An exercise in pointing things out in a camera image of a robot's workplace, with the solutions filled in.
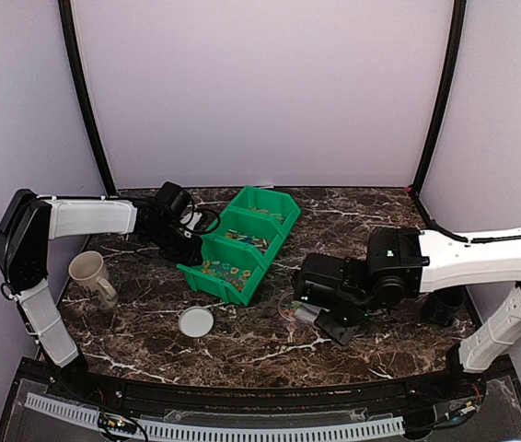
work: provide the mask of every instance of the white wall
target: white wall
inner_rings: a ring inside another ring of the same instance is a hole
[[[452,5],[76,1],[116,184],[410,184]]]
[[[103,192],[76,103],[55,1],[0,1],[0,220],[21,187],[40,193]],[[82,241],[51,245],[55,296]],[[0,413],[22,355],[35,355],[35,346],[15,305],[0,295]]]
[[[454,230],[521,226],[521,2],[469,2],[455,83],[423,201]],[[504,285],[472,288],[487,319]],[[511,352],[521,378],[521,342]]]

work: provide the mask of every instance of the white disc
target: white disc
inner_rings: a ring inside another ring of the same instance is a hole
[[[191,338],[205,336],[214,326],[214,315],[207,308],[191,307],[179,318],[179,330]]]

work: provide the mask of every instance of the mug handle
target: mug handle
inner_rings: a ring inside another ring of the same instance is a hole
[[[105,299],[108,301],[115,299],[117,292],[107,279],[99,278],[97,284],[101,288],[100,292],[105,296]]]

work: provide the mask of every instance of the white lid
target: white lid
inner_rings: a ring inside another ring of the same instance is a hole
[[[190,307],[179,318],[179,330],[191,338],[205,336],[214,326],[214,315],[204,307]]]

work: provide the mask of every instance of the black cup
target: black cup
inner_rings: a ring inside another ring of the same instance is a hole
[[[465,301],[462,287],[450,287],[428,295],[428,299],[420,310],[420,321],[427,324],[438,324],[443,327],[453,325],[453,317]]]

